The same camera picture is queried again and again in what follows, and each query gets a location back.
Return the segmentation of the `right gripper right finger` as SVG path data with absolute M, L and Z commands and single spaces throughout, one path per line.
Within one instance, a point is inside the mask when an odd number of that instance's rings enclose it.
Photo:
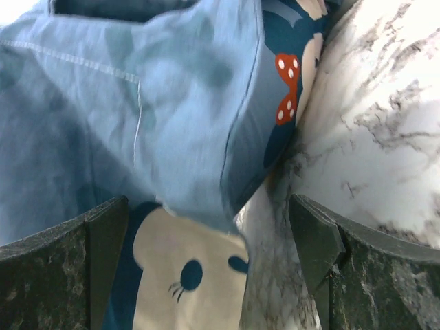
M 289 200 L 303 278 L 323 329 L 438 329 L 439 251 Z

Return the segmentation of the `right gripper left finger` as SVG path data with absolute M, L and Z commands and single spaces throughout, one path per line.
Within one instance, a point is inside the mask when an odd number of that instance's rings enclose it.
M 128 221 L 116 197 L 1 247 L 1 328 L 101 329 Z

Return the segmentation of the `blue lettered pillowcase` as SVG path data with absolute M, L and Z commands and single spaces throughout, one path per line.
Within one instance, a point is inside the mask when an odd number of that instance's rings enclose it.
M 105 329 L 238 329 L 235 217 L 301 117 L 339 1 L 39 1 L 1 27 L 1 244 L 124 195 Z

